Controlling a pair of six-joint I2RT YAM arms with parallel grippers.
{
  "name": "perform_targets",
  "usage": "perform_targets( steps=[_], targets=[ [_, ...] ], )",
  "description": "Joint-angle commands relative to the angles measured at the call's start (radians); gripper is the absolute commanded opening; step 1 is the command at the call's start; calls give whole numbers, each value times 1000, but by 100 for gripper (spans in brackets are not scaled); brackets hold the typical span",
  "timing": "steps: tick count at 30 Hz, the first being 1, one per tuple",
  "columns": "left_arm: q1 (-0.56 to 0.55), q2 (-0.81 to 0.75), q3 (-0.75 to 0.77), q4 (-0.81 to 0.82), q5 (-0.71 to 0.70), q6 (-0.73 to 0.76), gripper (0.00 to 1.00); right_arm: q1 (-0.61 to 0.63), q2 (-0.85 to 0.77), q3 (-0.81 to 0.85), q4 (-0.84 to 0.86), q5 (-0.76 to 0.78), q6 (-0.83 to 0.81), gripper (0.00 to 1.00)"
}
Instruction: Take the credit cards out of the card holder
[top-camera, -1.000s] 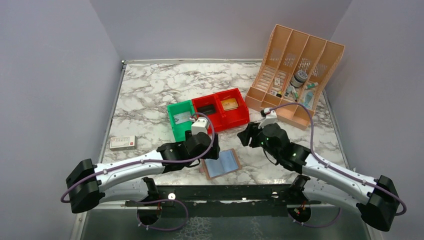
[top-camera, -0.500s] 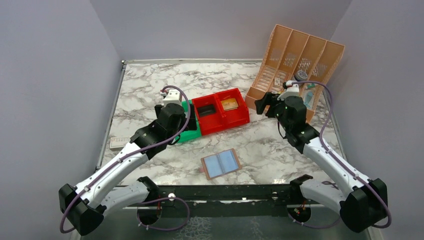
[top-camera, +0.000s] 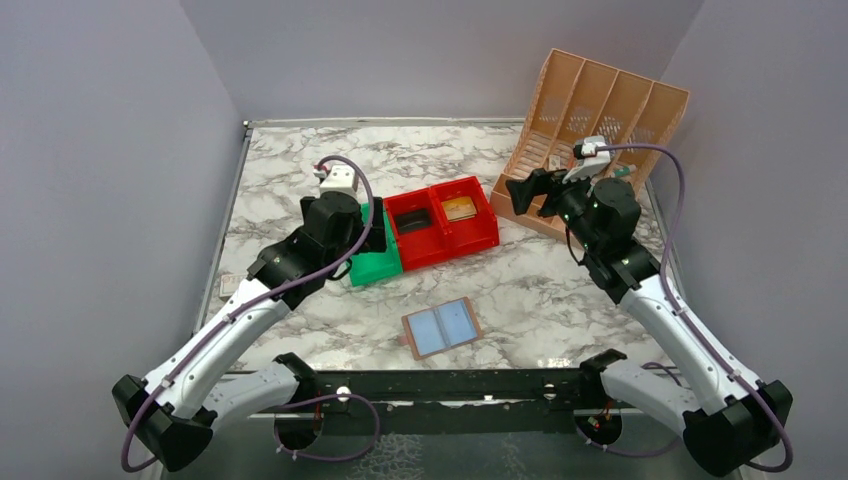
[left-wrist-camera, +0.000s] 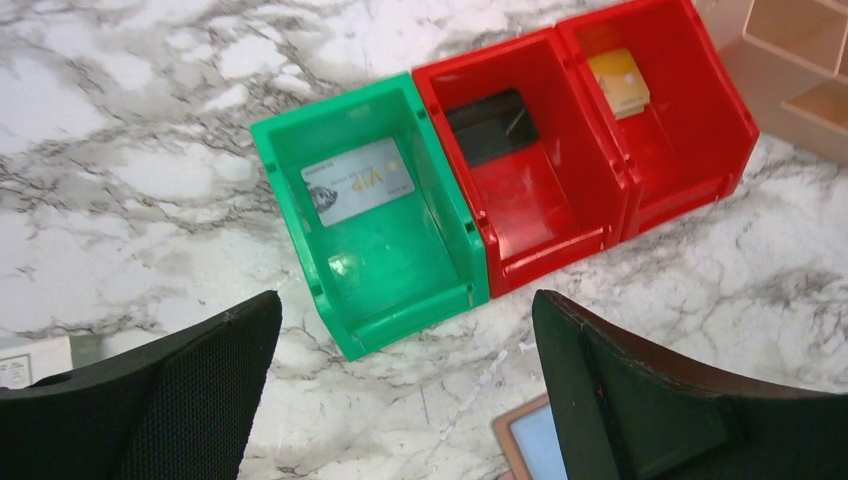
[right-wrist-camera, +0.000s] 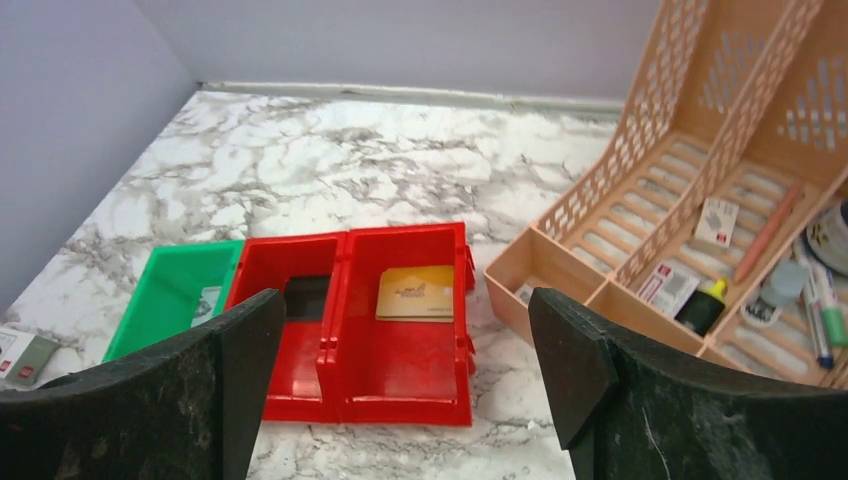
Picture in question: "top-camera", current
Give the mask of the green plastic bin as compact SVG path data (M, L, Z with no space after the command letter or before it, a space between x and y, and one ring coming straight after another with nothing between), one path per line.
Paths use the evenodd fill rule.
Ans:
M358 253L351 257L352 268L349 279L353 286L365 286L395 277L403 272L394 231L385 208L383 227L386 235L386 250L383 252Z

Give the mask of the red double plastic bin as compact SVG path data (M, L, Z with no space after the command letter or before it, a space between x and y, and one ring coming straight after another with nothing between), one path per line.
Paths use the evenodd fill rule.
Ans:
M477 214L470 219L449 222L441 202L462 196L470 196L473 199ZM387 197L384 199L384 207L394 231L405 272L476 254L500 244L498 221L480 181L475 176ZM399 235L393 216L421 208L429 211L432 226Z

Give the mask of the brown leather card holder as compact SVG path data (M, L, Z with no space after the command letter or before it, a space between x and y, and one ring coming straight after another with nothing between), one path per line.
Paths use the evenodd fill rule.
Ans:
M397 342L423 360L482 339L472 301L463 296L401 317Z

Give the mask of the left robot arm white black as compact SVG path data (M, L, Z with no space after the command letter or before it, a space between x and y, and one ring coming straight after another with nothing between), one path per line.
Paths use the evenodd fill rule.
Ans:
M362 206L338 191L300 201L302 225L264 247L229 301L175 354L138 377L126 374L111 395L128 429L122 446L139 440L151 459L140 465L121 459L129 473L159 463L177 472L197 460L214 434L239 417L313 401L311 368L299 359L271 366L242 380L221 378L262 334L322 289L339 267L360 253L387 247L384 202Z

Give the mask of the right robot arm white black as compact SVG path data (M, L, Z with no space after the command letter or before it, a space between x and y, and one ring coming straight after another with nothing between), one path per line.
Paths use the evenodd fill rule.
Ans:
M597 183L568 171L536 169L505 183L512 209L529 212L536 197L540 217L557 217L566 236L584 250L579 264L623 311L662 347L686 384L680 387L610 349L583 361L579 398L600 407L630 404L682 439L695 462L721 477L782 444L788 469L794 452L785 430L793 397L780 381L763 382L737 360L669 284L666 267L635 237L641 206L633 187L617 178Z

